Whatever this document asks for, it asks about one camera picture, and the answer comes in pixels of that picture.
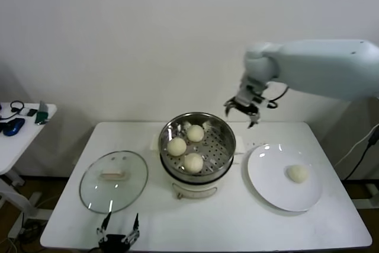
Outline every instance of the black cable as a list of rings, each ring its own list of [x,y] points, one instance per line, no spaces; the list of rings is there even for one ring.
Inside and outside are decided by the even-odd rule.
[[[15,187],[13,187],[13,189],[16,190],[19,194],[21,194],[20,191],[18,191]],[[23,212],[23,216],[21,218],[21,228],[24,228],[24,220],[25,220],[25,213]],[[13,241],[14,246],[16,246],[16,242],[18,241],[17,239],[18,239],[18,236]],[[6,253],[9,253],[11,249],[13,249],[12,245],[8,248]]]
[[[14,104],[15,104],[15,103],[21,104],[21,108],[14,107]],[[7,118],[0,118],[1,121],[9,120],[9,119],[13,118],[14,116],[17,116],[17,115],[23,110],[23,108],[25,107],[25,104],[24,104],[24,102],[21,102],[21,101],[15,100],[15,101],[13,101],[13,102],[10,104],[10,106],[11,106],[11,110],[12,110],[12,109],[13,109],[13,110],[16,110],[16,112],[15,112],[13,115],[11,115],[11,116],[9,116],[9,117],[7,117]]]
[[[270,101],[268,101],[267,108],[276,109],[276,108],[278,108],[278,103],[270,100]]]
[[[11,244],[11,245],[9,246],[9,248],[7,249],[7,251],[5,251],[5,253],[11,253],[12,250],[14,250],[14,247],[13,247],[13,245]]]
[[[360,166],[361,162],[362,162],[363,159],[365,158],[365,155],[366,155],[367,151],[370,149],[371,146],[372,146],[372,144],[370,144],[370,143],[367,144],[365,151],[363,151],[363,154],[362,154],[361,159],[360,159],[359,162],[355,165],[354,169],[350,172],[350,174],[349,174],[345,179],[343,179],[344,181],[346,181],[347,179],[349,179],[350,176],[354,173],[354,171]]]
[[[40,237],[40,235],[42,234],[44,225],[41,225],[41,223],[35,220],[27,221],[24,224],[24,213],[23,213],[23,219],[21,221],[21,224],[23,225],[24,231],[21,234],[19,234],[16,239],[20,243],[19,247],[20,247],[21,252],[22,253],[39,253],[46,250],[46,248],[41,248],[37,251],[26,251],[23,247],[23,245],[30,244]]]
[[[280,94],[280,96],[277,96],[276,98],[271,99],[270,102],[275,102],[275,101],[279,100],[280,98],[282,98],[282,97],[287,93],[288,89],[290,89],[289,86],[287,86],[287,87],[285,88],[285,90],[283,91],[282,94]]]

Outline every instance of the small side table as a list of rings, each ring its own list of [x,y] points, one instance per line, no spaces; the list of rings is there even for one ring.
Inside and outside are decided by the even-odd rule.
[[[2,110],[0,111],[1,116],[11,116],[12,112],[9,103],[0,104],[2,107]],[[25,107],[38,109],[39,104],[25,104]],[[57,111],[57,107],[54,104],[48,104],[47,107],[49,109],[49,118],[51,118]],[[25,124],[20,129],[20,131],[15,136],[10,137],[4,136],[2,133],[0,133],[0,175],[6,175],[9,179],[11,179],[13,186],[23,185],[25,181],[14,170],[12,170],[12,167],[15,165],[24,151],[28,148],[28,146],[32,143],[34,138],[44,128],[44,125],[38,126],[34,123],[36,115],[33,117],[15,116],[14,118],[16,117],[22,117],[25,119]],[[6,182],[0,179],[0,195],[2,196],[2,199],[0,200],[0,207],[4,204],[5,200],[8,200],[15,207],[19,208],[22,211],[14,223],[12,229],[8,233],[9,238],[17,237],[21,229],[23,215],[25,221],[27,219],[48,220],[52,213],[52,210],[37,209],[35,207],[36,203],[41,197],[41,192],[33,193],[28,200],[24,196],[19,195],[12,186],[9,186]]]

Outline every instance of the cable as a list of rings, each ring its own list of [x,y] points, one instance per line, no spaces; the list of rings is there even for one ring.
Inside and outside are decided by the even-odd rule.
[[[21,104],[21,108],[14,107],[15,103]],[[17,111],[13,115],[10,115],[7,118],[0,118],[1,121],[9,120],[9,119],[13,118],[14,116],[17,116],[23,110],[23,108],[25,107],[25,104],[21,101],[15,100],[15,101],[11,102],[10,106],[11,106],[11,110],[13,109],[13,110],[17,110]]]
[[[54,197],[51,197],[51,198],[47,198],[45,201],[42,201],[41,203],[39,203],[38,205],[36,205],[36,207],[40,207],[41,205],[43,205],[44,203],[48,202],[48,201],[51,201],[52,199],[55,199],[55,198],[59,198],[61,195],[56,195]]]
[[[28,220],[23,226],[23,232],[18,235],[18,241],[20,242],[20,250],[22,253],[38,253],[46,250],[46,248],[41,248],[37,251],[26,251],[23,247],[25,244],[30,244],[35,240],[38,240],[42,234],[43,228],[46,224],[42,225],[36,220]]]
[[[18,253],[18,250],[17,250],[16,245],[13,243],[13,241],[12,241],[10,238],[4,238],[4,239],[0,242],[0,244],[2,244],[2,243],[5,242],[5,241],[9,241],[9,242],[11,243],[11,245],[12,245],[12,246],[10,246],[10,247],[7,249],[7,253],[10,252],[10,250],[12,249],[12,247],[14,248],[14,252],[15,252],[15,253]]]
[[[13,243],[13,241],[12,241],[10,238],[8,238],[8,241],[12,244],[12,246],[13,246],[13,248],[14,248],[14,252],[18,253],[17,247],[16,247],[16,245]]]
[[[344,181],[346,181],[347,179],[350,178],[350,176],[354,173],[354,171],[358,168],[358,166],[360,166],[361,162],[363,161],[363,159],[365,158],[365,155],[367,153],[367,151],[370,149],[370,147],[372,146],[372,144],[367,144],[367,147],[365,149],[365,151],[363,151],[363,154],[362,154],[362,157],[361,159],[359,160],[359,162],[355,165],[354,169],[350,172],[350,174],[345,178],[343,179]]]
[[[276,98],[271,99],[270,102],[275,102],[275,101],[279,100],[280,98],[282,98],[287,93],[288,89],[290,89],[290,87],[287,85],[287,87],[285,87],[285,90],[283,91],[283,93],[281,95],[277,96]]]
[[[268,101],[267,108],[276,109],[276,108],[278,108],[278,103],[273,102],[273,101]]]
[[[368,138],[368,136],[372,133],[372,131],[375,130],[375,128],[378,127],[378,126],[379,126],[379,123],[376,124],[376,125],[375,125],[375,126],[374,126],[374,127],[368,132],[368,134],[366,134],[366,135],[365,135],[360,141],[356,142],[356,144],[354,144],[354,145],[350,148],[349,152],[346,153],[345,156],[342,157],[337,163],[335,163],[335,164],[333,165],[333,167],[337,167],[338,164],[340,164],[343,160],[345,160],[345,158],[349,156],[349,154],[355,149],[355,147],[356,147],[358,144],[360,144],[361,142],[363,142],[366,138]]]

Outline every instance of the computer mouse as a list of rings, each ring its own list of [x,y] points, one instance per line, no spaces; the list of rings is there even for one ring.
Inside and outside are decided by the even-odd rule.
[[[11,121],[6,122],[6,125],[2,129],[4,136],[14,136],[18,133],[18,131],[24,125],[24,123],[24,118],[15,118]]]

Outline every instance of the glass lid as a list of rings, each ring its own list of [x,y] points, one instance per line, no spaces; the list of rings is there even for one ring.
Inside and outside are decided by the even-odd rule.
[[[79,186],[80,197],[93,212],[116,212],[137,200],[148,176],[146,162],[138,153],[111,152],[88,167]]]

